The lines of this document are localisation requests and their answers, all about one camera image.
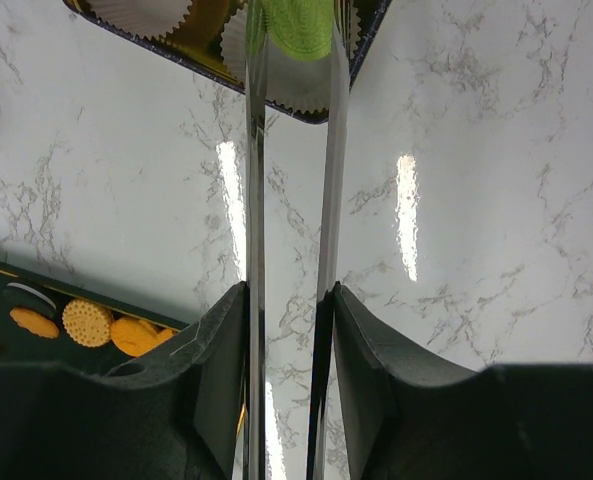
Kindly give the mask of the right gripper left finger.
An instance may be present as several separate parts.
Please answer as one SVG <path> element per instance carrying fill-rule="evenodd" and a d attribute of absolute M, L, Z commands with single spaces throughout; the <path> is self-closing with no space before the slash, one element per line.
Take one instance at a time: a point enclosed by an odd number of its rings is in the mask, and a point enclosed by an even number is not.
<path fill-rule="evenodd" d="M 196 323 L 109 373 L 123 412 L 109 429 L 108 479 L 228 479 L 242 407 L 247 286 Z"/>

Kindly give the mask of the green sandwich cookie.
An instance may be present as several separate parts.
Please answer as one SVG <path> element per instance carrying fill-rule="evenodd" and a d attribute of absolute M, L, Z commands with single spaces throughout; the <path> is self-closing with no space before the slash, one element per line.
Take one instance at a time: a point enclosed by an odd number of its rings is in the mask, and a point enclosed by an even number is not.
<path fill-rule="evenodd" d="M 331 52 L 332 1 L 269 0 L 263 8 L 271 40 L 290 58 L 313 62 Z"/>

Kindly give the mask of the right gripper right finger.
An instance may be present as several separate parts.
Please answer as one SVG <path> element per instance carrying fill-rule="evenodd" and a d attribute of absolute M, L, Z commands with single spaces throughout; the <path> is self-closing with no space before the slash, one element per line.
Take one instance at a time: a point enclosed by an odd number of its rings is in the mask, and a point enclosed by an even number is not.
<path fill-rule="evenodd" d="M 397 389 L 452 385 L 475 375 L 409 339 L 349 289 L 334 287 L 335 359 L 350 477 L 365 479 L 403 413 Z"/>

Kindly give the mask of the metal tongs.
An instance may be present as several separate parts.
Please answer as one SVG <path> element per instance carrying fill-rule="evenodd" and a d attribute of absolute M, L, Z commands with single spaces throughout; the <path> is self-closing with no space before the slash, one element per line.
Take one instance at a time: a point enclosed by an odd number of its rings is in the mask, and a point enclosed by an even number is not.
<path fill-rule="evenodd" d="M 323 478 L 325 470 L 327 389 L 334 325 L 332 291 L 336 282 L 350 89 L 352 5 L 348 1 L 331 1 L 328 5 L 333 10 L 333 15 L 325 20 L 325 30 L 331 35 L 331 88 L 307 443 L 306 476 L 309 479 Z M 264 478 L 266 468 L 264 136 L 269 49 L 268 30 L 261 23 L 263 18 L 261 2 L 249 2 L 245 28 L 249 358 L 244 476 L 247 479 Z"/>

